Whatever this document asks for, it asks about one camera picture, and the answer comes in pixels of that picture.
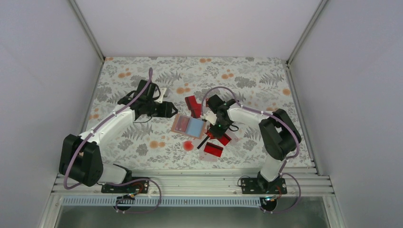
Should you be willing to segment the tan leather card holder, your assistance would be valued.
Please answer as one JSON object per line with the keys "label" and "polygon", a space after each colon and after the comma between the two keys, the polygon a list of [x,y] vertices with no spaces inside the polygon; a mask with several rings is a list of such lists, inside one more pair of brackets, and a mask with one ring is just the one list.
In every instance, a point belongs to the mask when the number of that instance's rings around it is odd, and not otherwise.
{"label": "tan leather card holder", "polygon": [[178,117],[180,115],[181,114],[177,114],[175,116],[171,131],[174,132],[174,133],[183,134],[185,136],[189,136],[189,137],[192,137],[192,138],[199,138],[199,139],[202,138],[203,134],[205,132],[206,123],[201,119],[193,118],[193,117],[190,117],[190,116],[187,116],[187,117],[190,118],[190,122],[189,122],[189,125],[188,125],[187,129],[186,129],[186,132],[182,133],[182,132],[175,131],[175,129],[174,129],[175,124],[176,124],[177,119],[178,119]]}

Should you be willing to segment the red card pair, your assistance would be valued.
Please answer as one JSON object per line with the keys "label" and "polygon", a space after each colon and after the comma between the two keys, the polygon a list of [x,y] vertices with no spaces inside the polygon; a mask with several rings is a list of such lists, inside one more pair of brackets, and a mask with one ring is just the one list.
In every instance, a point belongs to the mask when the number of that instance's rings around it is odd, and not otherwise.
{"label": "red card pair", "polygon": [[189,111],[191,112],[191,117],[200,118],[201,117],[201,104],[197,102],[194,95],[185,97],[185,102]]}

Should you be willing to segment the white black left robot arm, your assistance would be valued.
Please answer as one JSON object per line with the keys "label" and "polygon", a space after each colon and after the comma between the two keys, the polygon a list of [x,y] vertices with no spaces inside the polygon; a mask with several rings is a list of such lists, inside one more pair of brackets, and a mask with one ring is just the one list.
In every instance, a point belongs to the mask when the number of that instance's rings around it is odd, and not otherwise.
{"label": "white black left robot arm", "polygon": [[88,187],[97,183],[113,184],[120,192],[132,187],[130,171],[117,164],[104,163],[102,149],[142,115],[151,118],[171,118],[178,113],[172,102],[164,101],[165,88],[150,80],[141,80],[137,89],[117,101],[112,112],[97,125],[80,135],[69,134],[62,145],[59,173],[67,179]]}

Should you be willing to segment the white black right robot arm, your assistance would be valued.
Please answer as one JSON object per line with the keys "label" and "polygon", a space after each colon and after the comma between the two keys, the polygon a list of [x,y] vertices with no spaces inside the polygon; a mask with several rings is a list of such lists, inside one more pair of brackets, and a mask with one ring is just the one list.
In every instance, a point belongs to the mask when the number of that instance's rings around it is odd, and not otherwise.
{"label": "white black right robot arm", "polygon": [[235,99],[225,102],[217,95],[207,100],[207,107],[211,111],[203,118],[210,122],[209,132],[217,139],[223,137],[235,122],[260,130],[268,155],[258,172],[257,186],[262,193],[270,193],[285,166],[287,155],[301,143],[301,136],[287,112],[278,109],[270,114],[240,105]]}

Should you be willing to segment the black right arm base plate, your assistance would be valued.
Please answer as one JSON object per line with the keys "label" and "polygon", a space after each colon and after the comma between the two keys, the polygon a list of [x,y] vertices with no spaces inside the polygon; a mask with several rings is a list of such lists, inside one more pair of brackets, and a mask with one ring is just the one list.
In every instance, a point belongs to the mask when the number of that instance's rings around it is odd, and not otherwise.
{"label": "black right arm base plate", "polygon": [[243,194],[287,194],[287,185],[284,178],[276,178],[268,182],[265,179],[242,177],[240,187]]}

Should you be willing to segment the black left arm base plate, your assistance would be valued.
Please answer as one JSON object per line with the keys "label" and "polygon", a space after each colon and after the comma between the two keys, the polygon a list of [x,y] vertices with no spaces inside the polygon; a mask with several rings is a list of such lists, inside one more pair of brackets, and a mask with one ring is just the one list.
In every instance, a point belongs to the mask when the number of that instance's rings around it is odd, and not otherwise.
{"label": "black left arm base plate", "polygon": [[137,182],[133,182],[124,186],[113,186],[109,184],[102,185],[101,192],[102,193],[121,193],[121,194],[139,194],[143,193],[146,194],[148,193],[148,188],[149,188],[149,181],[144,180],[146,177],[129,177],[126,178],[123,183],[127,183],[129,181],[137,180],[137,179],[142,179]]}

